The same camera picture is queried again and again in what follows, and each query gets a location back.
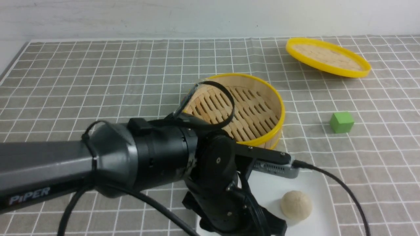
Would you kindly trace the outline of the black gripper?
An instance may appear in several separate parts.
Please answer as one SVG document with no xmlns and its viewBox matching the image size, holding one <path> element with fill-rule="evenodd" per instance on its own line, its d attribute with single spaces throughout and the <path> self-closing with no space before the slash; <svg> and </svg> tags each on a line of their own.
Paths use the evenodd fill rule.
<svg viewBox="0 0 420 236">
<path fill-rule="evenodd" d="M 199 226 L 221 236 L 284 236 L 285 220 L 258 204 L 248 184 L 250 171 L 237 172 L 232 181 L 185 179 L 183 205 L 198 216 Z"/>
</svg>

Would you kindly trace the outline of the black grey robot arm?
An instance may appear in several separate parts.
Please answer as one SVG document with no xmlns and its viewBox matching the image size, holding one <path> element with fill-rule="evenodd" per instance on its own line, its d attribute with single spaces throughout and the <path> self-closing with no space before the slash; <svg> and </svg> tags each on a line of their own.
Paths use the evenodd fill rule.
<svg viewBox="0 0 420 236">
<path fill-rule="evenodd" d="M 141 191 L 183 180 L 183 205 L 200 226 L 222 236 L 283 236 L 285 220 L 258 204 L 247 182 L 257 161 L 286 165 L 289 154 L 238 144 L 219 124 L 132 118 L 90 125 L 79 141 L 1 144 L 1 213 L 75 192 L 60 221 L 63 236 L 80 197 L 95 189 L 124 194 L 160 211 L 191 236 L 191 227 Z"/>
</svg>

